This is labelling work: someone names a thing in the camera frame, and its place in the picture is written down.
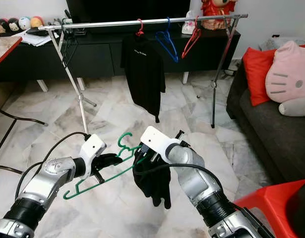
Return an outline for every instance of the television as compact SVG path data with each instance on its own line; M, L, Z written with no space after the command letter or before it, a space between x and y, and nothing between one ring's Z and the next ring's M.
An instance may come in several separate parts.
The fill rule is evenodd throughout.
M73 23L185 17L190 5L190 0L66 0L66 2ZM133 27L113 28L118 31L133 29Z

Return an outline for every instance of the black cabinet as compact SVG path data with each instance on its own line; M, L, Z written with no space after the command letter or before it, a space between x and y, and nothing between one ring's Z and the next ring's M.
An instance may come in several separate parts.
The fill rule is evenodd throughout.
M67 58L69 59L77 46L68 64L72 76L75 78L96 78L123 75L124 69L120 68L122 39L128 35L129 33L92 34L88 32L85 36L78 36L78 44L72 43L67 50ZM203 29L201 38L191 48L188 55L181 59L182 51L190 35L183 35L178 31L171 32L180 56L179 63L175 63L166 50L155 40L154 32L146 32L145 36L162 56L165 72L216 69L228 39L225 30L210 31ZM228 68L240 36L238 32L235 33L223 69ZM0 64L0 81L50 78L68 78L51 42L40 47L21 43Z

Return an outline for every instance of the gray sofa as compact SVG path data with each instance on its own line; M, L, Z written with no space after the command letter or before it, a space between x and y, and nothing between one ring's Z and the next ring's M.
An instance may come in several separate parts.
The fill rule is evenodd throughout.
M279 103L253 107L241 64L229 91L227 112L236 119L275 183L305 179L305 118L279 113Z

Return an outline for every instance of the red figurine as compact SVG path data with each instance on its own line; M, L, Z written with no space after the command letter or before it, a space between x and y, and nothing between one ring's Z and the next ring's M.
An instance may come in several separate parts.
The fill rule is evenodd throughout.
M203 16L229 15L234 11L235 3L238 0L201 0L203 2ZM224 20L203 20L202 26L209 30L225 29Z

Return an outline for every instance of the black t-shirt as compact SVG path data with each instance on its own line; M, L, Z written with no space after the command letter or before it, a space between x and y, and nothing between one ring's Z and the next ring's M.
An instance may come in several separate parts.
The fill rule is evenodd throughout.
M122 41L121 67L134 103L156 117L160 111L160 92L166 91L163 61L144 35L135 34Z

